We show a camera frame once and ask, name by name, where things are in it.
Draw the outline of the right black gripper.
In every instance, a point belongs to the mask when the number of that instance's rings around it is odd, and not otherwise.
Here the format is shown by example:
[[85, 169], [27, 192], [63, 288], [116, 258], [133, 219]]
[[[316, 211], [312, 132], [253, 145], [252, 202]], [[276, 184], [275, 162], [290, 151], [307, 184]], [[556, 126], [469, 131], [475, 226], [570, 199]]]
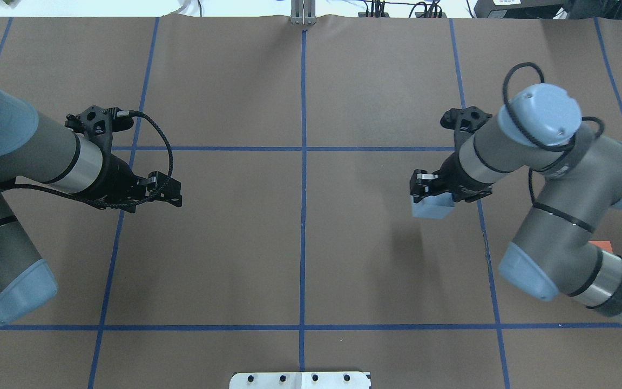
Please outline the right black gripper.
[[475, 202], [492, 194], [492, 185], [484, 184], [465, 172], [459, 161], [460, 151], [481, 126], [492, 117], [479, 108], [452, 108], [443, 113], [440, 126], [454, 132], [454, 152], [442, 163], [439, 170], [428, 173], [416, 169], [410, 177], [409, 188], [413, 204], [428, 197], [449, 193], [454, 202]]

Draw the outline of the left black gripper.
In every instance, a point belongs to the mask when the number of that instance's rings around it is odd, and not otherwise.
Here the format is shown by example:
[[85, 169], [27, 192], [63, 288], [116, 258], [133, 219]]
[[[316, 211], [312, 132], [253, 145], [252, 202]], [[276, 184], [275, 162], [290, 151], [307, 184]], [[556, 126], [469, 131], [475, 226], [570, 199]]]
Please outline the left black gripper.
[[[127, 162], [111, 152], [114, 133], [133, 128], [135, 118], [148, 122], [162, 138], [168, 155], [166, 173], [153, 171], [148, 177], [138, 176]], [[94, 144], [102, 157], [97, 179], [77, 194], [77, 198], [97, 209], [119, 209], [130, 213], [148, 202], [165, 202], [182, 207], [181, 183], [172, 177], [173, 150], [153, 118], [141, 111], [89, 106], [79, 114], [67, 114], [65, 126]]]

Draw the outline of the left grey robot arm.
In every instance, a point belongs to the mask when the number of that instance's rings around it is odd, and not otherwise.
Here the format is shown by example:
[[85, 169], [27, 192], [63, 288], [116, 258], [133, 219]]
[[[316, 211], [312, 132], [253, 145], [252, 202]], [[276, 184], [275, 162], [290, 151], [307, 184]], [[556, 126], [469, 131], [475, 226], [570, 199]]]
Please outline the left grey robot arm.
[[[138, 175], [113, 152], [114, 135], [133, 128], [136, 118], [162, 138], [166, 172]], [[180, 207], [182, 189], [173, 169], [165, 133], [141, 111], [92, 104], [60, 123], [0, 89], [0, 326], [20, 320], [58, 293], [55, 275], [8, 192], [44, 192], [97, 210], [135, 212], [148, 202]]]

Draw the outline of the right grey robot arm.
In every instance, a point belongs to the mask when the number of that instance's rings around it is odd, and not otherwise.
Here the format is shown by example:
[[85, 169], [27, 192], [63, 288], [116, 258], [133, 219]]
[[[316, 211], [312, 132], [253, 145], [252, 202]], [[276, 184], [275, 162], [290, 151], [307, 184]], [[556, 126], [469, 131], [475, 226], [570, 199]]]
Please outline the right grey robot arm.
[[622, 256], [591, 242], [609, 209], [622, 209], [622, 142], [597, 135], [577, 101], [548, 83], [528, 86], [491, 115], [451, 109], [442, 126], [456, 150], [435, 172], [410, 177], [415, 217], [440, 219], [456, 202], [491, 194], [523, 167], [545, 184], [509, 243], [501, 277], [545, 302], [564, 294], [622, 323]]

